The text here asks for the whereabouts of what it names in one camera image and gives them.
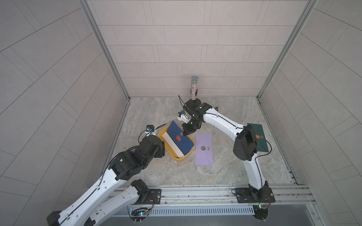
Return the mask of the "navy blue envelope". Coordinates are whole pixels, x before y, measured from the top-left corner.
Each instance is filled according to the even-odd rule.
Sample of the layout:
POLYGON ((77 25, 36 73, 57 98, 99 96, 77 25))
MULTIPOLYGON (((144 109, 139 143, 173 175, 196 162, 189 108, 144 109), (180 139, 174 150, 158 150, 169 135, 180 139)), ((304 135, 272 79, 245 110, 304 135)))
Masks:
POLYGON ((191 141, 187 138, 187 136, 183 135, 182 129, 174 121, 171 122, 166 132, 184 154, 187 154, 193 147, 191 141))

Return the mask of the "white envelope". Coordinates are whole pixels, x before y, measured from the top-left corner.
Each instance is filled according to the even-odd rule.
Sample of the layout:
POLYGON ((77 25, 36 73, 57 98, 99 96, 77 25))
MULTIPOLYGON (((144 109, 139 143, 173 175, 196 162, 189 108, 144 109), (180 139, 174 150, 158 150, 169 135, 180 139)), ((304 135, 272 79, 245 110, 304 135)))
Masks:
POLYGON ((170 137, 170 135, 168 135, 167 132, 165 132, 162 135, 163 139, 165 140, 165 142, 168 144, 169 149, 171 151, 171 153, 173 153, 173 156, 177 159, 181 159, 183 158, 185 155, 184 153, 181 151, 181 149, 176 145, 176 143, 172 140, 172 138, 170 137))

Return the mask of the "purple envelope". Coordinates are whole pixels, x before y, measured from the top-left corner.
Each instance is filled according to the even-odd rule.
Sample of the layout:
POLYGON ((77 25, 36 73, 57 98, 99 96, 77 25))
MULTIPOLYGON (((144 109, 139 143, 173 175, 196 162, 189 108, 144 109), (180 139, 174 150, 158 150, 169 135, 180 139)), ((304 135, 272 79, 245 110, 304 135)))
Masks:
POLYGON ((196 134, 196 165, 213 166, 212 135, 196 134))

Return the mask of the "yellow storage tray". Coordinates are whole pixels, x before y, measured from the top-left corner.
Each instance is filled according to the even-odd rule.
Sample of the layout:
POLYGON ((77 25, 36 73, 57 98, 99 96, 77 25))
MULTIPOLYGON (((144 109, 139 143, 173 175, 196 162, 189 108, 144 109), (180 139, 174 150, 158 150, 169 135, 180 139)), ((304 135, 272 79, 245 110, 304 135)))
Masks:
POLYGON ((187 136, 187 138, 191 141, 191 143, 193 144, 193 147, 190 149, 190 151, 187 154, 184 154, 183 156, 181 156, 182 151, 177 147, 176 144, 172 144, 171 142, 171 138, 167 138, 165 139, 163 137, 163 135, 166 133, 166 131, 168 130, 169 126, 167 126, 166 128, 162 129, 159 133, 158 133, 158 137, 165 142, 165 149, 170 153, 170 155, 177 161, 182 161, 183 159, 185 159, 187 156, 189 156, 193 150, 195 149, 195 142, 193 141, 193 139, 191 139, 189 136, 187 136))

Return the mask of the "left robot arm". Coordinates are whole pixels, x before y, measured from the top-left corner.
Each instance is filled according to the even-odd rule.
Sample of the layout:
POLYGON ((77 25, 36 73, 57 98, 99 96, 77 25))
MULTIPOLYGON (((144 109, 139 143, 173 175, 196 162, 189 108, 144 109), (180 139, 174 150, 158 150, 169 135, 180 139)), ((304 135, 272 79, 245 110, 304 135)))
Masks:
POLYGON ((135 180, 121 194, 109 196, 134 175, 146 169, 153 158, 165 155, 165 143, 149 135, 137 145, 120 152, 106 167, 102 176, 73 204, 54 211, 47 218, 49 226, 99 226, 108 218, 137 202, 149 200, 149 188, 135 180))

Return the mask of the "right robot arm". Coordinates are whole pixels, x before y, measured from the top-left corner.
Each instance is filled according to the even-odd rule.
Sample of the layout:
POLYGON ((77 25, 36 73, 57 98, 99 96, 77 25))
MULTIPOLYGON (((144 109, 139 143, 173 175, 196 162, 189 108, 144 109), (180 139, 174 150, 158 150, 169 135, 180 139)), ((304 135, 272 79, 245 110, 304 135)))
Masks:
POLYGON ((179 112, 178 120, 184 122, 182 127, 185 136, 196 132, 203 123, 208 123, 225 133, 234 142, 232 151, 243 162, 249 182, 245 192, 235 195, 251 199, 254 202, 270 201, 271 189, 263 176, 258 160, 260 155, 257 140, 263 139, 263 135, 256 133, 252 125, 244 126, 236 123, 199 99, 190 99, 186 103, 182 101, 180 103, 183 110, 179 112))

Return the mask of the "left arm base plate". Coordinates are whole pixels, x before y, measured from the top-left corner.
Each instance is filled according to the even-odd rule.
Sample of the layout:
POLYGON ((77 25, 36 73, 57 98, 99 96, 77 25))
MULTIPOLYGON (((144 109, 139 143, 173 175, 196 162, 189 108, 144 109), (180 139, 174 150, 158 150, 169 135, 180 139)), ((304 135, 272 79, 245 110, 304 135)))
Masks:
POLYGON ((147 194, 142 194, 134 205, 160 204, 161 195, 161 189, 150 189, 147 194))

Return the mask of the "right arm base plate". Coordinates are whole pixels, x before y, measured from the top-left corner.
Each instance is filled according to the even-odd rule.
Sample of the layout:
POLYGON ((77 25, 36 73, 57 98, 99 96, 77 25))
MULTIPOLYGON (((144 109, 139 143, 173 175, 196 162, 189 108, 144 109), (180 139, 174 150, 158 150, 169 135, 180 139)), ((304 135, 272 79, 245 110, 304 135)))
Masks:
POLYGON ((254 188, 236 188, 232 190, 238 203, 274 203, 275 197, 272 189, 267 187, 260 190, 254 188))

